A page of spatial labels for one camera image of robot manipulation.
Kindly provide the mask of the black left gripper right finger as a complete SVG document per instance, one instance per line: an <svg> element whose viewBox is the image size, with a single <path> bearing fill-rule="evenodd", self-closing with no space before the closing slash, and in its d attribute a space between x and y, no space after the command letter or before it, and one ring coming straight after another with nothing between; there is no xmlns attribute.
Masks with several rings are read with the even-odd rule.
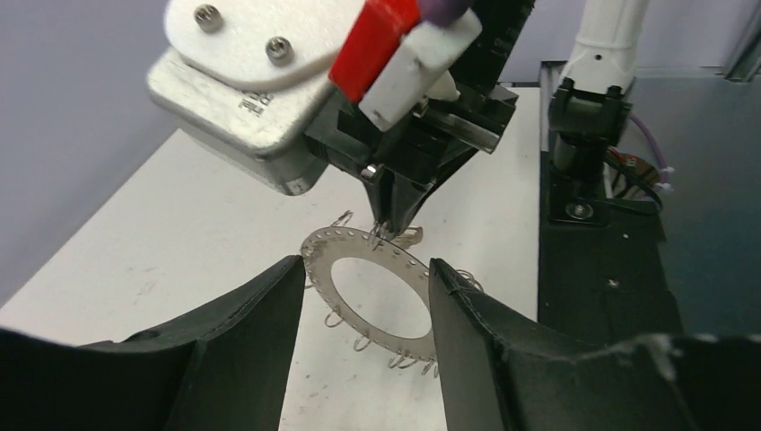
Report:
<svg viewBox="0 0 761 431"><path fill-rule="evenodd" d="M599 347L541 325L432 259L450 430L757 430L760 337L646 334Z"/></svg>

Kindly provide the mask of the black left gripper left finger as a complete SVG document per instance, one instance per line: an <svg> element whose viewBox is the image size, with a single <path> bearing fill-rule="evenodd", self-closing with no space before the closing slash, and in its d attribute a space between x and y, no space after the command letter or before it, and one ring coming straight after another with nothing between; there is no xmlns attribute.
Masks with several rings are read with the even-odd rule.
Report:
<svg viewBox="0 0 761 431"><path fill-rule="evenodd" d="M276 430L300 325L301 257L120 341L1 332L4 430Z"/></svg>

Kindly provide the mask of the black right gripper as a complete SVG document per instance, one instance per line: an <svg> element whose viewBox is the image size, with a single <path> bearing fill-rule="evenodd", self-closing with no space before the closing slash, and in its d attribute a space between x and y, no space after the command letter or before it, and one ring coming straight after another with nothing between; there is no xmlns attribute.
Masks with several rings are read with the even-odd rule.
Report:
<svg viewBox="0 0 761 431"><path fill-rule="evenodd" d="M443 26L423 1L363 5L304 136L318 159L364 182L374 227L400 235L436 184L496 149L519 99L499 78L533 9L464 1Z"/></svg>

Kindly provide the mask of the metal disc with keyrings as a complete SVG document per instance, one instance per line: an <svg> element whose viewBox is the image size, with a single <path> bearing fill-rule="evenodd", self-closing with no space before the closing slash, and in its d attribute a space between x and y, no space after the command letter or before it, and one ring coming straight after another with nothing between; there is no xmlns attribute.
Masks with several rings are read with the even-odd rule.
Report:
<svg viewBox="0 0 761 431"><path fill-rule="evenodd" d="M324 308L322 326L345 329L356 353L371 347L389 353L390 370L416 367L422 376L439 378L430 269L412 252L423 241L423 228L390 238L385 225L355 225L353 215L345 211L309 233L299 248L305 287Z"/></svg>

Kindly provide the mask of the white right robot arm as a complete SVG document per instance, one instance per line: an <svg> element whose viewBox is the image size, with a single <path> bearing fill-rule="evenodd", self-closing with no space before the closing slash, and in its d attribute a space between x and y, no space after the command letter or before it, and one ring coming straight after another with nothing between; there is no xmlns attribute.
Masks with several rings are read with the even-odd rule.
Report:
<svg viewBox="0 0 761 431"><path fill-rule="evenodd" d="M328 77L335 93L305 132L310 152L364 186L372 236L393 239L478 152L492 153L514 112L503 67L530 1L367 1ZM644 1L589 1L548 108L558 137L551 217L602 225L608 149L631 109Z"/></svg>

